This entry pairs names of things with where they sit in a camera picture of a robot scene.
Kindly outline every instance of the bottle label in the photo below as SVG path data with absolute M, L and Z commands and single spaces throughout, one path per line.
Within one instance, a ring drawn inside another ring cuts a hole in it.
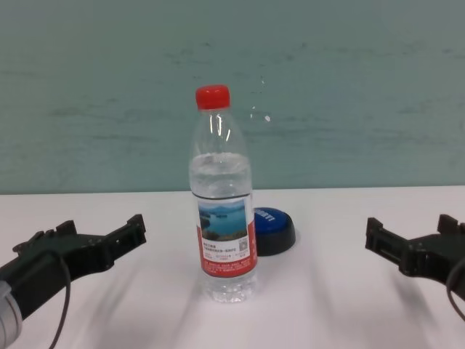
M 232 278 L 254 269 L 257 255 L 251 196 L 196 200 L 203 271 Z

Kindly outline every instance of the bottle neck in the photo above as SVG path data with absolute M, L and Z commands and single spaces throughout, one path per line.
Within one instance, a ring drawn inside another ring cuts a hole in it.
M 215 116 L 215 115 L 221 115 L 221 114 L 226 114 L 229 113 L 230 108 L 217 108 L 217 109 L 199 109 L 199 113 L 202 116 Z

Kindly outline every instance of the black cable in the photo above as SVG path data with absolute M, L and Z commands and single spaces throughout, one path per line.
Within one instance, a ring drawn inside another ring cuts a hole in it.
M 452 308 L 456 311 L 458 316 L 462 318 L 462 320 L 465 321 L 465 314 L 460 308 L 457 306 L 456 301 L 452 297 L 452 288 L 456 284 L 458 277 L 461 275 L 462 271 L 464 270 L 465 267 L 465 258 L 461 259 L 450 271 L 448 278 L 445 282 L 445 290 L 448 294 L 448 299 L 449 302 L 452 305 Z
M 63 330 L 63 326 L 65 325 L 66 315 L 68 314 L 68 308 L 70 305 L 70 296 L 71 296 L 71 275 L 70 275 L 70 270 L 68 268 L 68 265 L 66 264 L 63 257 L 61 257 L 58 253 L 53 252 L 53 251 L 49 251 L 47 253 L 52 254 L 60 262 L 60 267 L 62 268 L 63 273 L 65 274 L 65 282 L 66 282 L 65 304 L 63 305 L 60 323 L 58 324 L 58 329 L 57 329 L 57 332 L 55 333 L 55 337 L 53 338 L 52 344 L 49 346 L 49 349 L 54 349 L 58 343 L 61 332 Z

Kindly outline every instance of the gray cylinder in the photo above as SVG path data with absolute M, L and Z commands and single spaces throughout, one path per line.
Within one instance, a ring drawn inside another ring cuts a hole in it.
M 23 325 L 21 311 L 10 292 L 11 287 L 0 281 L 0 349 L 8 348 L 20 336 Z

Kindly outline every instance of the qr code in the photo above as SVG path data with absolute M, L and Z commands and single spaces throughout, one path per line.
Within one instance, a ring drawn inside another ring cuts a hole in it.
M 248 241 L 247 240 L 239 241 L 239 252 L 245 251 L 247 249 L 248 249 Z

